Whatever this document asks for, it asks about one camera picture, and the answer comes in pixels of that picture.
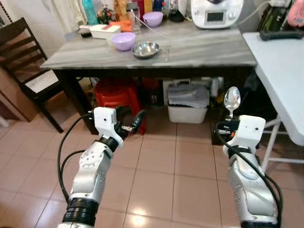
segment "blue bottle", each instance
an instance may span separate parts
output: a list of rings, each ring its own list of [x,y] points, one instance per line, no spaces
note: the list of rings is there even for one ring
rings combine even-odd
[[[82,5],[85,9],[85,14],[89,25],[99,24],[94,10],[93,0],[82,0]]]

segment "tiled floor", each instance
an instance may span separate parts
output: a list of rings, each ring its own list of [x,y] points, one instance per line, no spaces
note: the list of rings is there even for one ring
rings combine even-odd
[[[68,102],[53,109],[66,130],[78,117]],[[211,126],[174,124],[165,109],[150,108],[147,133],[135,135],[114,154],[96,228],[236,228],[233,194],[227,182],[228,159],[212,146]],[[56,157],[63,134],[37,115],[30,123],[0,128],[0,227],[56,228],[66,210]],[[71,133],[63,156],[85,149],[96,136],[83,123]],[[262,143],[258,154],[263,155]],[[275,156],[298,158],[303,148],[280,138]],[[68,163],[68,190],[79,156]],[[267,171],[285,197],[284,228],[301,227],[304,215],[304,167],[270,163]]]

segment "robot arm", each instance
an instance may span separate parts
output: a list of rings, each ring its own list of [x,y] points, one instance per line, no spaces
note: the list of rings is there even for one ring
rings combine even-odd
[[[144,116],[145,111],[140,111],[134,123],[126,127],[117,122],[115,109],[94,109],[94,122],[101,138],[80,157],[67,210],[58,228],[94,228],[113,153],[117,147],[123,146],[128,132],[137,132]]]
[[[245,156],[264,175],[255,153],[256,145],[263,133],[265,120],[260,117],[242,115],[237,122],[235,135],[228,144]],[[223,151],[229,157],[228,181],[234,192],[242,228],[278,227],[275,201],[262,178],[228,147],[224,146]]]

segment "spoon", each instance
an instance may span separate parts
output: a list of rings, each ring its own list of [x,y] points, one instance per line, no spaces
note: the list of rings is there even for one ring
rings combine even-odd
[[[241,94],[238,88],[231,87],[224,98],[224,105],[230,111],[230,117],[233,117],[233,111],[236,110],[241,104]]]

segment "appliance display screen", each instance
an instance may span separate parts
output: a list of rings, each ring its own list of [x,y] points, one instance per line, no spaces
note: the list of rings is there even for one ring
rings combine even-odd
[[[207,21],[223,21],[224,13],[208,13]]]

